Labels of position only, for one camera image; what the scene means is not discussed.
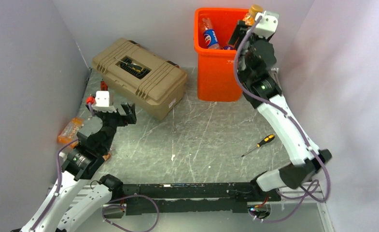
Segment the pepsi bottle large blue label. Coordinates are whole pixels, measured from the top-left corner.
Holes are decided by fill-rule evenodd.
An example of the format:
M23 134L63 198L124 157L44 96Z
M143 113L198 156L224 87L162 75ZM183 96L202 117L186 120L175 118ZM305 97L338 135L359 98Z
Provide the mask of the pepsi bottle large blue label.
M223 50L234 50L234 47L228 44L223 47Z

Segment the large orange bottle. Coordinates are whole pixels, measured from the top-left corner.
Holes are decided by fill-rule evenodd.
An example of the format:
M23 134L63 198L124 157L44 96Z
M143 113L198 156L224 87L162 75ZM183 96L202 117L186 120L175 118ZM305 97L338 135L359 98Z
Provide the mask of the large orange bottle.
M77 132L82 127L84 120L78 117L73 118L62 130L57 137L57 142L60 144L67 144L77 139Z

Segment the orange label bottle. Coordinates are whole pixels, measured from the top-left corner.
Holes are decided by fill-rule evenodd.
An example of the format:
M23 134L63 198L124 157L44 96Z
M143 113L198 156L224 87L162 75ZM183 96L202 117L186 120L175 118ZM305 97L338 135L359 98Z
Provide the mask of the orange label bottle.
M108 160L111 157L110 153L103 156L104 160Z

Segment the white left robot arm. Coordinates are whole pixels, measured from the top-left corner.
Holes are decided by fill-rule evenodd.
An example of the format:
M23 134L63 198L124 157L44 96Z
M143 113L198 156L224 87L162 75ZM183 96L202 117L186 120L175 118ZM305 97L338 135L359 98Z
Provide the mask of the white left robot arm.
M114 106L94 110L77 131L76 146L63 163L56 162L57 181L53 189L19 232L55 232L70 203L104 163L119 127L136 124L135 104L122 104L124 114Z

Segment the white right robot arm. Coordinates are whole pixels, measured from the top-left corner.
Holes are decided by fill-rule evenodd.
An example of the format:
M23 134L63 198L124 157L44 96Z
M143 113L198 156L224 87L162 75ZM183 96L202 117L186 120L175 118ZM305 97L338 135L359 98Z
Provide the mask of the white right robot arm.
M281 88L270 74L276 63L271 37L276 32L275 17L258 17L249 26L239 20L229 40L234 46L235 81L246 100L270 124L284 145L289 164L266 171L251 183L251 196L261 201L269 191L282 187L297 189L322 170L330 181L326 163L332 158L328 149L320 149L305 133L291 112Z

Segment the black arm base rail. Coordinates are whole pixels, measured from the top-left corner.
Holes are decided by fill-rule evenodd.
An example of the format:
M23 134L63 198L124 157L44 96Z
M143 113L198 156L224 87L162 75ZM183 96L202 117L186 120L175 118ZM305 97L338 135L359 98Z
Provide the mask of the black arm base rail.
M110 193L110 204L124 206L128 216L147 213L246 213L254 204L280 202L275 190L264 192L249 182L123 184Z

